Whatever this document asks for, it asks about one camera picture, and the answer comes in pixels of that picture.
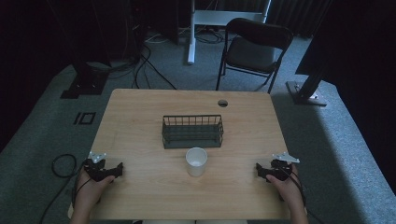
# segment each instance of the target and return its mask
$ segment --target hand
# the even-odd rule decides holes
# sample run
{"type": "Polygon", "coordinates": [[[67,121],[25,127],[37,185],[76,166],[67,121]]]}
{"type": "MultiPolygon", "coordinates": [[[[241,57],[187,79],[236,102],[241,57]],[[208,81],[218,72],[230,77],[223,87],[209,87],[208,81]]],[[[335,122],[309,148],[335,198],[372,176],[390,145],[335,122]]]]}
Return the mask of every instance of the hand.
{"type": "Polygon", "coordinates": [[[100,182],[96,182],[90,178],[84,169],[81,169],[77,187],[79,191],[76,196],[74,212],[70,223],[89,223],[91,210],[99,202],[105,188],[115,178],[114,175],[111,175],[100,182]]]}
{"type": "MultiPolygon", "coordinates": [[[[297,175],[298,171],[294,164],[291,165],[293,173],[291,177],[300,185],[297,175]]],[[[290,210],[291,223],[308,223],[304,209],[303,196],[300,188],[290,179],[285,181],[278,180],[273,175],[267,175],[266,178],[276,187],[280,196],[288,204],[290,210]]]]}

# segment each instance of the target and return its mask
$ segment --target dark background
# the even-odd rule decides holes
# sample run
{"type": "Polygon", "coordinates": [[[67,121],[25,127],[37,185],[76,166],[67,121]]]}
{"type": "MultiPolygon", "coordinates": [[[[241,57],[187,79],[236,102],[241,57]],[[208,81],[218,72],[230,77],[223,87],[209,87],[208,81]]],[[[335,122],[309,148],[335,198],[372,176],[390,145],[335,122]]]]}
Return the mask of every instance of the dark background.
{"type": "MultiPolygon", "coordinates": [[[[155,7],[146,6],[142,3],[145,1],[97,0],[94,1],[96,14],[77,13],[77,10],[76,15],[67,14],[71,20],[65,21],[76,18],[84,21],[79,28],[83,34],[70,35],[73,32],[65,32],[64,27],[70,28],[72,23],[61,25],[49,2],[4,0],[0,3],[0,150],[27,118],[52,78],[73,63],[76,55],[87,61],[138,57],[141,41],[138,35],[144,32],[134,27],[137,24],[143,27],[147,15],[152,21],[158,18],[152,15],[155,7]],[[131,14],[119,13],[127,4],[131,14]],[[115,20],[104,20],[115,14],[118,15],[114,16],[115,20]],[[92,15],[100,18],[93,20],[92,15]],[[128,36],[132,38],[127,54],[125,26],[130,27],[128,36]],[[92,39],[100,30],[102,38],[92,39]]],[[[80,7],[82,2],[91,1],[67,2],[80,7]]],[[[177,0],[170,1],[169,6],[173,4],[177,0]]],[[[186,18],[189,19],[185,12],[190,11],[190,5],[175,6],[179,8],[174,8],[173,13],[179,14],[170,19],[184,27],[186,18]]],[[[314,76],[326,66],[324,79],[337,87],[393,190],[396,188],[396,169],[392,165],[396,159],[395,15],[395,4],[390,0],[333,0],[297,71],[314,76]]]]}

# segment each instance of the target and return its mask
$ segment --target black wire basket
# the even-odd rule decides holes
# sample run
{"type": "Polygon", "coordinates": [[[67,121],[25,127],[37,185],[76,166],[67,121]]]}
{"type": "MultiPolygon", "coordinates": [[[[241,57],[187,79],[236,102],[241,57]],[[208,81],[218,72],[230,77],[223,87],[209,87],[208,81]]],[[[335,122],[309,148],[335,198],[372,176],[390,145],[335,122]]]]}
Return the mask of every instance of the black wire basket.
{"type": "Polygon", "coordinates": [[[221,147],[221,115],[163,116],[164,148],[221,147]]]}

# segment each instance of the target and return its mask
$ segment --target table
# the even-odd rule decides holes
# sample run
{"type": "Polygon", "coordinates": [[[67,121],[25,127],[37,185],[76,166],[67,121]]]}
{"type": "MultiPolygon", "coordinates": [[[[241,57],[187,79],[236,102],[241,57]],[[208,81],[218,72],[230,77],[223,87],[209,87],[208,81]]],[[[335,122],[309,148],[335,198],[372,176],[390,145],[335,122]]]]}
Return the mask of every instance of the table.
{"type": "Polygon", "coordinates": [[[276,189],[255,170],[256,162],[269,168],[272,154],[287,151],[267,93],[114,90],[92,151],[107,153],[108,169],[124,164],[93,219],[289,218],[276,189]],[[222,116],[223,141],[206,148],[205,172],[192,177],[188,149],[163,148],[163,116],[206,114],[222,116]]]}
{"type": "Polygon", "coordinates": [[[195,0],[191,0],[191,37],[189,47],[188,64],[195,62],[195,25],[221,25],[225,26],[234,18],[245,18],[253,21],[265,22],[271,0],[266,0],[262,12],[238,12],[238,11],[215,11],[196,10],[195,0]]]}

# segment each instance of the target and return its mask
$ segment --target white paper cup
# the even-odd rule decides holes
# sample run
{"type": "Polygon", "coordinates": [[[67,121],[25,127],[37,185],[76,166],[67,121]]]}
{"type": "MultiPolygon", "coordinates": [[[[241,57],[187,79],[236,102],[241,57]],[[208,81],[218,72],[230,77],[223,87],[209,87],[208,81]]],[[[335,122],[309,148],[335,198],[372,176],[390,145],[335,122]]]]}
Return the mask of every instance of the white paper cup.
{"type": "Polygon", "coordinates": [[[204,173],[206,166],[206,151],[201,147],[192,147],[187,151],[186,161],[189,166],[189,174],[192,176],[200,176],[204,173]]]}

